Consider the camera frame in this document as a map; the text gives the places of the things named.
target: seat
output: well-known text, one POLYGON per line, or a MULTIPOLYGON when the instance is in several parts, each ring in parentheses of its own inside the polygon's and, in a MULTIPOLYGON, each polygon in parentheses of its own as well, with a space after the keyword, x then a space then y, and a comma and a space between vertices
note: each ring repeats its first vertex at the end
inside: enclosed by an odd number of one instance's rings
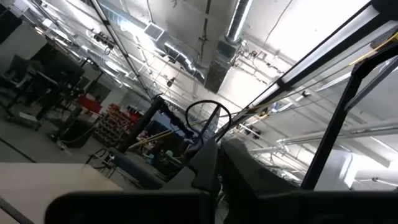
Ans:
POLYGON ((28 60, 18 55, 14 55, 7 72, 0 75, 1 86, 5 89, 20 88, 28 79, 27 72, 30 66, 28 60))

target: white table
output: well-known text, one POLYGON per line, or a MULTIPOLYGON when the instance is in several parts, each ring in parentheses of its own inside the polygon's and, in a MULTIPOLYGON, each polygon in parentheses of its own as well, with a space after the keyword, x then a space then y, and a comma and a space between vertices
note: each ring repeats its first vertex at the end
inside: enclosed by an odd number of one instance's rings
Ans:
MULTIPOLYGON (((63 194, 104 190, 122 189, 88 165, 0 163, 0 196, 35 224, 63 194)), ((16 223, 10 218, 0 210, 0 223, 16 223)))

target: black frame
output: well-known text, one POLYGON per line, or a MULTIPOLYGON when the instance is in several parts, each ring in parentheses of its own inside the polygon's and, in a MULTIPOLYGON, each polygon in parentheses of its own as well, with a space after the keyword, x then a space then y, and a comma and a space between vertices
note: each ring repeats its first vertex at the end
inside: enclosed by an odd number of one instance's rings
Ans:
POLYGON ((351 108, 347 108, 348 103, 356 96, 362 80, 376 68, 380 63, 398 55, 398 43, 358 62, 351 77, 346 85, 343 95, 336 107, 336 110, 329 122, 325 134, 321 140, 317 152, 311 162, 310 167, 303 179, 301 188, 304 190, 313 190, 321 176, 322 170, 329 158, 333 145, 340 133, 344 120, 351 108))

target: ventilation duct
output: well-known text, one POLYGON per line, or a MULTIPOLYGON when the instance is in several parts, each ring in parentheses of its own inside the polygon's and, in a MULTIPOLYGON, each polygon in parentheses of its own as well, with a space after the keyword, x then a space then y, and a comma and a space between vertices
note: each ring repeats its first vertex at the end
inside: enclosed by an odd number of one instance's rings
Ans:
MULTIPOLYGON (((90 0, 81 1, 93 7, 90 0)), ((172 37, 167 31, 153 23, 146 24, 132 17, 107 0, 98 0, 98 4, 101 6, 106 17, 117 24, 121 30, 130 32, 135 36, 142 36, 142 34, 145 34, 146 37, 149 37, 152 43, 143 45, 145 49, 151 49, 152 47, 150 45, 154 45, 154 47, 158 49, 157 51, 161 51, 160 54, 167 54, 171 61, 180 63, 189 74, 194 76, 201 83, 205 82, 203 70, 192 57, 193 54, 188 53, 188 47, 183 47, 184 44, 172 37)))
POLYGON ((210 63, 205 88, 217 93, 240 47, 241 33, 253 0, 238 0, 224 36, 220 38, 216 53, 210 63))

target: wall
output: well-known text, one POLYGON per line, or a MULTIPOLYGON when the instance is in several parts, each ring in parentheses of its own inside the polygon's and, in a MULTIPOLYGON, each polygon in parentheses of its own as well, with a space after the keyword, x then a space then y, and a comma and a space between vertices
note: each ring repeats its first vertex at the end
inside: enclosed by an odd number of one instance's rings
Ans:
POLYGON ((6 72, 15 54, 24 59, 30 59, 46 43, 44 37, 38 34, 29 24, 23 22, 0 45, 0 74, 6 72))

